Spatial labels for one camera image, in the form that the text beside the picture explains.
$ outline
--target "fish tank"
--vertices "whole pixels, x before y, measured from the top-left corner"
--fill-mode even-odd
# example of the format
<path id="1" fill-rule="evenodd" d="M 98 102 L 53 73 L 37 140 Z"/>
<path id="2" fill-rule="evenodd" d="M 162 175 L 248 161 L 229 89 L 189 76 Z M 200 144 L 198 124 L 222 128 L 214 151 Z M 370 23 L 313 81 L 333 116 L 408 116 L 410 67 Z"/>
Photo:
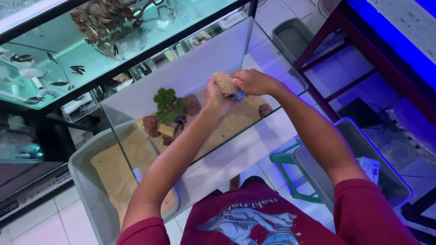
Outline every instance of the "fish tank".
<path id="1" fill-rule="evenodd" d="M 142 146 L 152 143 L 162 153 L 189 127 L 205 105 L 204 89 L 209 77 L 216 76 L 216 72 L 231 75 L 239 69 L 252 68 L 281 80 L 288 77 L 284 82 L 297 95 L 308 89 L 306 81 L 249 17 L 105 99 L 102 109 L 131 169 L 143 161 Z M 170 99 L 165 108 L 156 103 L 159 96 Z M 213 131 L 193 163 L 279 108 L 280 104 L 269 95 L 244 97 Z M 171 119 L 172 112 L 179 114 L 175 120 Z M 131 129 L 129 136 L 122 130 L 126 125 Z"/>
<path id="2" fill-rule="evenodd" d="M 26 13 L 40 14 L 32 11 L 46 2 L 4 1 L 0 25 L 10 24 L 14 19 L 29 20 L 32 16 Z M 226 12 L 229 13 L 247 2 L 86 2 L 0 43 L 0 99 L 45 113 L 73 100 L 95 100 L 88 91 L 150 57 L 148 54 L 155 54 L 192 34 L 196 30 L 183 31 L 196 27 L 195 24 L 207 21 L 204 22 L 207 25 L 214 21 L 211 17 L 218 19 L 225 15 L 217 15 L 218 11 L 229 10 Z M 155 52 L 163 42 L 168 45 Z"/>

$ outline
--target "green moss tree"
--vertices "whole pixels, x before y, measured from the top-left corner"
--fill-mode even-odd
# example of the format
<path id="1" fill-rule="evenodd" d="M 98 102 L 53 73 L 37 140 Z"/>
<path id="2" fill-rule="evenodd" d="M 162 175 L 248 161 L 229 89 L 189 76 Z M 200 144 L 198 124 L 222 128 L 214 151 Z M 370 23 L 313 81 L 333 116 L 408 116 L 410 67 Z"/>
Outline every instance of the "green moss tree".
<path id="1" fill-rule="evenodd" d="M 177 117 L 183 115 L 183 109 L 185 108 L 185 100 L 183 98 L 177 98 L 174 89 L 160 88 L 157 94 L 154 96 L 153 101 L 157 104 L 157 119 L 159 122 L 164 123 L 166 121 L 175 121 Z M 167 113 L 165 110 L 168 105 L 174 103 L 174 110 Z"/>

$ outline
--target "person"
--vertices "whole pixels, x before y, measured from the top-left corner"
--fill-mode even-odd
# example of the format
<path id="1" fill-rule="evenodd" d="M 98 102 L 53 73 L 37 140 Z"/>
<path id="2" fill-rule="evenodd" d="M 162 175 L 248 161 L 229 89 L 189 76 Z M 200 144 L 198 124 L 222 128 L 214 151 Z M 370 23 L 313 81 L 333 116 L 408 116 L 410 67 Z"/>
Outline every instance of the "person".
<path id="1" fill-rule="evenodd" d="M 336 234 L 278 195 L 260 177 L 238 190 L 214 191 L 189 214 L 182 245 L 409 245 L 419 244 L 360 168 L 345 139 L 282 82 L 257 70 L 237 71 L 233 83 L 248 95 L 271 95 L 334 186 Z M 170 244 L 160 206 L 202 144 L 231 108 L 213 78 L 207 105 L 154 161 L 134 191 L 118 245 Z"/>

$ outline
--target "hand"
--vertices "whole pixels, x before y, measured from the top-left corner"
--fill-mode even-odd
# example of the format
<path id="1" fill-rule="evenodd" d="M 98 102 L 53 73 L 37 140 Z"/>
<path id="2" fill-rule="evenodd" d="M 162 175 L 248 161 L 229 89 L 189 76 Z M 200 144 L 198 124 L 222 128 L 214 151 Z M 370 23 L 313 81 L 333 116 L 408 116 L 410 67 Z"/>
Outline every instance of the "hand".
<path id="1" fill-rule="evenodd" d="M 206 95 L 206 107 L 213 110 L 219 118 L 226 116 L 235 103 L 234 101 L 224 98 L 213 77 L 209 77 L 209 83 L 206 87 Z"/>
<path id="2" fill-rule="evenodd" d="M 233 85 L 248 95 L 273 95 L 283 87 L 279 80 L 255 69 L 233 73 Z"/>

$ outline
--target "blue led light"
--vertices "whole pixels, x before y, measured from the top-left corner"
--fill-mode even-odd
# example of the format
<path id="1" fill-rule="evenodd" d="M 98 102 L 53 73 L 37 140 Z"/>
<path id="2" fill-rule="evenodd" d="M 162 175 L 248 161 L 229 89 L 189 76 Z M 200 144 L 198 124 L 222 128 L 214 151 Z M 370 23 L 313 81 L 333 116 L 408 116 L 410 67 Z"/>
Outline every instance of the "blue led light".
<path id="1" fill-rule="evenodd" d="M 431 15 L 436 1 L 416 0 Z M 348 0 L 350 6 L 434 89 L 436 65 L 366 0 Z"/>

